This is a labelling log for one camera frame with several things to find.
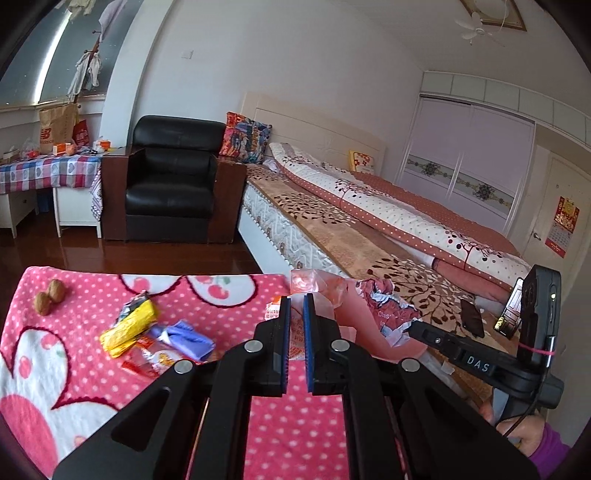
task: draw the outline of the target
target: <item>purple sleeve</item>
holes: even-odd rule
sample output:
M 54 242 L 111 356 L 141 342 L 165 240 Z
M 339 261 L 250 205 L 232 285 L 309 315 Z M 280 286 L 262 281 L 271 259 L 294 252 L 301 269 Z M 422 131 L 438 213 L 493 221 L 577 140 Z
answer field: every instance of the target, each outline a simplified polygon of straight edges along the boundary
M 544 426 L 542 442 L 538 449 L 530 456 L 530 460 L 538 468 L 540 477 L 545 480 L 558 467 L 570 448 L 560 441 L 560 434 L 552 430 L 550 425 Z

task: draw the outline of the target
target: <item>human hand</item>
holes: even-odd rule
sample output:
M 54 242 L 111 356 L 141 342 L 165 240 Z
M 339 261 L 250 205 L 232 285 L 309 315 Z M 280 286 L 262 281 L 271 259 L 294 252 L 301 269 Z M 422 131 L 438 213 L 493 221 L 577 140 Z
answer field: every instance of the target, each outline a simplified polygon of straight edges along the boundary
M 518 419 L 518 417 L 515 417 L 500 422 L 496 426 L 497 432 L 504 435 Z M 545 424 L 546 421 L 541 415 L 528 415 L 519 425 L 517 425 L 515 430 L 509 434 L 509 438 L 521 439 L 518 449 L 525 456 L 529 457 L 533 455 L 540 446 L 540 443 L 542 443 Z
M 490 424 L 494 422 L 495 417 L 491 400 L 492 398 L 486 400 L 478 409 L 480 415 Z M 515 417 L 500 422 L 496 426 L 497 432 L 504 435 L 517 420 L 518 417 Z M 545 420 L 539 414 L 529 415 L 509 434 L 509 438 L 521 439 L 521 443 L 517 448 L 525 456 L 530 456 L 538 449 L 542 442 L 544 425 Z

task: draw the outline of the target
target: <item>checkered tablecloth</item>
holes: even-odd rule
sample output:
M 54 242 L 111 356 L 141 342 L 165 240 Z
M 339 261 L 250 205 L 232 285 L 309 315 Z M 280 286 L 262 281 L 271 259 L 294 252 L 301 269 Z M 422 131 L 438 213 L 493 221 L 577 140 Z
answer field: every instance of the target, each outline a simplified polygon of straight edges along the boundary
M 100 156 L 45 156 L 0 166 L 0 195 L 50 187 L 91 189 L 92 213 L 100 220 Z

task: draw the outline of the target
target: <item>black cable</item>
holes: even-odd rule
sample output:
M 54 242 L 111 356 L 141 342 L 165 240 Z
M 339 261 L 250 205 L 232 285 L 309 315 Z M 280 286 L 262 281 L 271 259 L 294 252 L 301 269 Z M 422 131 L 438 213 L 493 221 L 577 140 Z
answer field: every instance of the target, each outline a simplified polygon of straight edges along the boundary
M 538 390 L 535 393 L 535 397 L 532 400 L 531 404 L 529 407 L 527 407 L 527 410 L 523 413 L 523 415 L 521 417 L 518 418 L 518 420 L 511 426 L 511 428 L 509 430 L 507 430 L 504 434 L 503 437 L 508 437 L 509 434 L 511 432 L 513 432 L 513 430 L 515 430 L 518 425 L 528 416 L 531 415 L 531 412 L 535 409 L 535 405 L 538 403 L 538 400 L 540 399 L 540 395 L 542 393 L 542 387 L 544 386 L 544 383 L 546 381 L 546 379 L 548 378 L 548 373 L 550 372 L 550 368 L 546 368 L 546 370 L 544 370 L 544 373 L 542 374 L 542 378 L 540 379 L 540 384 L 538 385 Z

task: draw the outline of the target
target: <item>yellow candy wrapper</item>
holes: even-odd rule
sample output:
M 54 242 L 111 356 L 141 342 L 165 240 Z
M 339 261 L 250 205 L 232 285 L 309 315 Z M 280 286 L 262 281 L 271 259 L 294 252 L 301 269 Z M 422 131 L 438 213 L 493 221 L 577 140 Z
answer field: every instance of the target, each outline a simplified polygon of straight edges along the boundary
M 100 344 L 105 352 L 110 352 L 122 343 L 135 339 L 155 322 L 156 309 L 154 304 L 151 300 L 146 300 L 115 327 L 103 332 L 100 336 Z
M 109 350 L 108 353 L 112 358 L 119 358 L 127 350 L 129 350 L 130 347 L 134 346 L 137 341 L 138 341 L 138 338 L 136 337 L 133 340 L 129 340 L 128 342 L 123 342 L 121 345 L 118 345 L 115 348 L 112 348 L 111 350 Z

